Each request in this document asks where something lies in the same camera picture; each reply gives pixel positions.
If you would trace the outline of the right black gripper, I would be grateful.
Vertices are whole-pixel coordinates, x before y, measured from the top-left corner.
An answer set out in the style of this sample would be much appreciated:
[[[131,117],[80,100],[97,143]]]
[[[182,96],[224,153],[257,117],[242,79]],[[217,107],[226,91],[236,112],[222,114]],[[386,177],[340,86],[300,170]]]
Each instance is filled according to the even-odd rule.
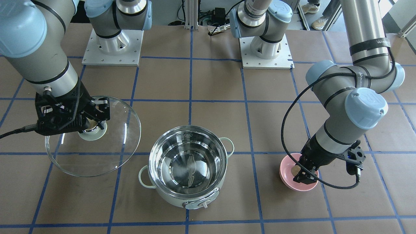
[[[50,91],[37,93],[35,131],[44,136],[82,132],[92,127],[90,120],[104,130],[104,121],[110,120],[109,100],[109,97],[91,97],[80,80],[60,97],[55,97]]]

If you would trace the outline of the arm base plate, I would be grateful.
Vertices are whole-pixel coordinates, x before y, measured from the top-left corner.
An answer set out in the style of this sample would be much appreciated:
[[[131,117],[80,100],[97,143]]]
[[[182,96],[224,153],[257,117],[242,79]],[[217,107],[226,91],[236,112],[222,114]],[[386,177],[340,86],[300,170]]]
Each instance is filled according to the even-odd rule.
[[[138,66],[144,31],[123,30],[105,39],[91,32],[82,64],[89,66]]]
[[[259,36],[239,39],[242,68],[291,70],[294,62],[284,34],[280,42],[272,44]]]

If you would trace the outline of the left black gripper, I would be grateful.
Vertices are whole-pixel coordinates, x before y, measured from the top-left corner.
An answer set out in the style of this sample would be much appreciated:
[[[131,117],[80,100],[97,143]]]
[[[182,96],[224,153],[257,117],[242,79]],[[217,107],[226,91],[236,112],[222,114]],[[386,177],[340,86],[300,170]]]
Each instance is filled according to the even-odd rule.
[[[299,163],[307,170],[315,173],[320,166],[328,165],[329,152],[321,147],[316,138],[311,138],[306,142],[301,151]],[[305,185],[318,182],[312,175],[302,171],[302,168],[297,164],[294,165],[294,172],[299,172],[297,176],[293,178],[294,182],[303,183]]]

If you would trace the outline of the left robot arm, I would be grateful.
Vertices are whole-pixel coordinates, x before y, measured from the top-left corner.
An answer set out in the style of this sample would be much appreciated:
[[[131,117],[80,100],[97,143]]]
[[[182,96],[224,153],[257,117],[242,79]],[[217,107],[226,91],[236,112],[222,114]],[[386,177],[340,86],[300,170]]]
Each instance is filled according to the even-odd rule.
[[[375,127],[388,112],[382,93],[401,86],[404,68],[395,62],[389,39],[386,37],[378,3],[375,0],[340,1],[353,64],[337,66],[330,60],[317,62],[306,73],[308,89],[319,99],[329,118],[306,142],[282,180],[305,185],[321,182],[317,176],[321,166],[335,159],[345,161],[346,170],[360,182],[365,154],[359,138]]]

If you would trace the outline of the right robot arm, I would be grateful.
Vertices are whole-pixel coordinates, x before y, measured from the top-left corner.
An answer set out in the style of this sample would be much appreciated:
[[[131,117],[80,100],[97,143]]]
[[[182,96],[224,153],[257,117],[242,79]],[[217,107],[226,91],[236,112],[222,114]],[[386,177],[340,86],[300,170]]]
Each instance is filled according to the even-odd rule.
[[[36,90],[37,123],[1,138],[35,131],[50,136],[77,132],[101,138],[110,120],[110,99],[92,97],[61,47],[77,0],[2,0],[1,55]],[[152,26],[150,0],[86,0],[93,27],[87,65],[138,65],[143,31]]]

